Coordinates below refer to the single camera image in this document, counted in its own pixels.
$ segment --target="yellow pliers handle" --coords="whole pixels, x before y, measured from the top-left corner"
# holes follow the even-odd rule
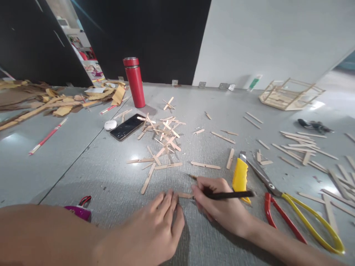
[[[291,195],[288,195],[287,193],[282,193],[281,197],[283,197],[291,206],[292,208],[295,210],[295,212],[297,213],[297,215],[301,218],[302,222],[306,225],[306,227],[308,228],[308,230],[311,232],[311,234],[313,235],[313,237],[328,251],[333,252],[335,254],[338,255],[343,255],[345,254],[345,247],[343,245],[343,243],[341,242],[340,237],[338,236],[338,234],[334,231],[334,229],[330,226],[330,224],[328,224],[328,222],[323,219],[322,216],[320,216],[318,213],[316,213],[312,208],[308,207],[307,205],[305,205],[304,203],[302,203],[301,201],[299,201],[298,199],[292,197]],[[305,208],[306,210],[308,210],[311,214],[313,214],[315,216],[315,218],[318,219],[318,221],[320,221],[325,228],[328,230],[328,232],[330,233],[330,235],[332,236],[332,239],[334,241],[335,244],[335,248],[333,248],[331,245],[329,245],[317,232],[316,230],[312,227],[312,225],[308,222],[308,220],[306,219],[306,217],[301,213],[301,211],[299,210],[299,208],[297,208],[296,204],[294,203],[296,202],[299,206]]]

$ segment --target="left hand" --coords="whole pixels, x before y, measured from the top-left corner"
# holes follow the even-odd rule
[[[108,232],[97,248],[98,265],[159,265],[175,254],[184,225],[178,195],[161,192]]]

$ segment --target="smartphone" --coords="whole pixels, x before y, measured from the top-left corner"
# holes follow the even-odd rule
[[[122,124],[120,124],[118,127],[112,129],[110,131],[110,134],[114,136],[117,140],[123,141],[126,137],[136,131],[144,123],[144,121],[139,120],[137,118],[138,116],[145,118],[140,114],[135,114],[127,121],[124,121]]]

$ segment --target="right hand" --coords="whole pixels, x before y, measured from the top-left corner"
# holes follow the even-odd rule
[[[216,220],[229,232],[245,238],[248,234],[252,215],[243,207],[237,198],[213,200],[204,192],[233,192],[224,178],[197,177],[197,186],[192,185],[197,208],[206,214],[208,220]]]

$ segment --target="black wall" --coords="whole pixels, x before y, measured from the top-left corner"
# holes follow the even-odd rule
[[[35,0],[1,2],[0,65],[15,79],[92,85],[47,2],[38,2],[43,12]]]
[[[211,0],[72,0],[106,78],[138,57],[144,82],[191,85]]]

